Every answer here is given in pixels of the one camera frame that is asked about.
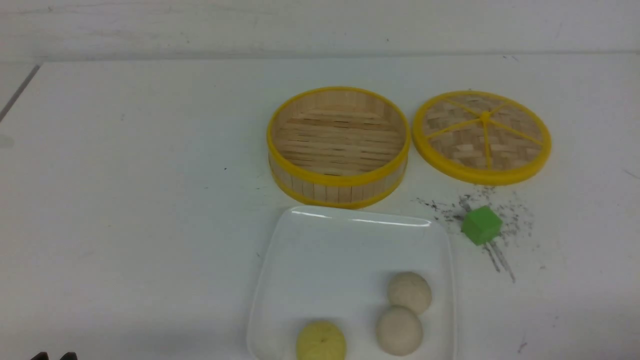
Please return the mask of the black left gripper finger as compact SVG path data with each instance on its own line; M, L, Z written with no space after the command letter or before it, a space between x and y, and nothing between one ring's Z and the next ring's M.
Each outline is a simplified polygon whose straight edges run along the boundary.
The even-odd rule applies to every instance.
M60 360L78 360L78 355L76 352L67 352L62 355Z
M30 358L30 360L49 360L49 356L48 353L46 352L39 352L36 355L34 355L32 358Z

